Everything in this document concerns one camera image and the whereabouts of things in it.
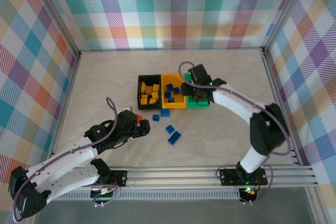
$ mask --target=yellow block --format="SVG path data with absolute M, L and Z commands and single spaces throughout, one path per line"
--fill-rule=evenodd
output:
M 156 99 L 151 98 L 151 99 L 149 100 L 149 104 L 154 104 L 154 103 L 156 103 Z
M 152 95 L 152 90 L 153 90 L 152 86 L 146 86 L 145 88 L 146 95 Z
M 141 94 L 145 94 L 145 88 L 146 84 L 144 82 L 141 82 Z
M 140 103 L 141 105 L 147 105 L 147 97 L 141 96 Z
M 159 84 L 154 84 L 153 85 L 153 92 L 154 91 L 159 91 L 160 85 Z
M 154 99 L 158 99 L 158 98 L 159 98 L 159 93 L 158 93 L 157 91 L 152 92 L 152 97 L 153 97 Z

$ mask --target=black bin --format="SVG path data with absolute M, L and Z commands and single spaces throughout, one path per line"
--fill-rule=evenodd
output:
M 153 86 L 153 84 L 159 84 L 159 102 L 155 104 L 141 105 L 141 83 L 144 82 L 146 86 Z M 138 76 L 138 109 L 139 110 L 160 110 L 162 109 L 162 100 L 161 100 L 161 75 L 153 74 L 149 76 Z

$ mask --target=yellow bin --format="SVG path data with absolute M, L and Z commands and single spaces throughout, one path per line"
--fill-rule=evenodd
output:
M 172 91 L 172 97 L 175 99 L 174 102 L 168 102 L 168 98 L 164 97 L 164 93 L 167 90 L 166 86 L 168 84 L 172 84 L 174 88 L 178 87 L 181 90 L 181 84 L 183 82 L 184 81 L 178 73 L 164 73 L 161 75 L 161 97 L 163 109 L 183 109 L 187 107 L 186 97 L 181 94 L 174 94 Z

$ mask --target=checkered backdrop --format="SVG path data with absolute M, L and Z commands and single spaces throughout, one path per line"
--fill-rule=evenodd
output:
M 47 157 L 74 63 L 41 0 L 0 0 L 0 223 L 10 172 Z
M 118 50 L 260 47 L 287 0 L 54 1 L 80 49 Z
M 336 223 L 336 0 L 299 0 L 270 60 L 295 141 Z

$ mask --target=black bracket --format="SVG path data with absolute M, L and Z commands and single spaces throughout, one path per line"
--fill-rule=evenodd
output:
M 237 169 L 220 169 L 219 178 L 222 186 L 266 186 L 268 184 L 265 170 L 257 169 L 245 182 L 237 175 Z

